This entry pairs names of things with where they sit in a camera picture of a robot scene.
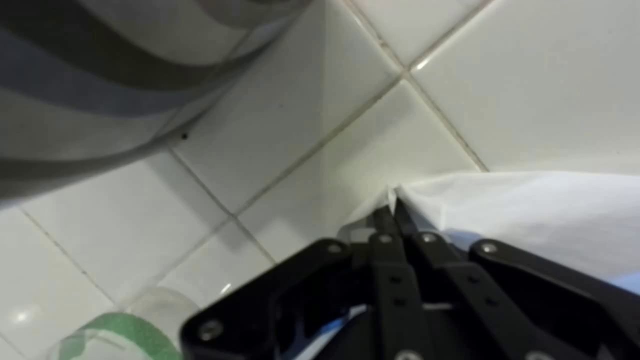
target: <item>bathroom wall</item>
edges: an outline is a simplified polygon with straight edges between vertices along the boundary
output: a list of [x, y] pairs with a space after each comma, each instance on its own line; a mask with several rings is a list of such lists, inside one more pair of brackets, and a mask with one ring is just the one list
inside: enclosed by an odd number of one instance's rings
[[34, 358], [150, 285], [204, 306], [398, 183], [635, 175], [638, 14], [315, 0], [185, 141], [0, 213], [0, 358]]

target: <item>tile wall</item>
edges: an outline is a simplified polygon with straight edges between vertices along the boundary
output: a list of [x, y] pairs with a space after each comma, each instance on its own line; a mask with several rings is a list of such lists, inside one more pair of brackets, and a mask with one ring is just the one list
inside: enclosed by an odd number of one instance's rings
[[315, 0], [190, 139], [0, 213], [0, 358], [161, 285], [204, 306], [447, 172], [640, 171], [633, 0]]

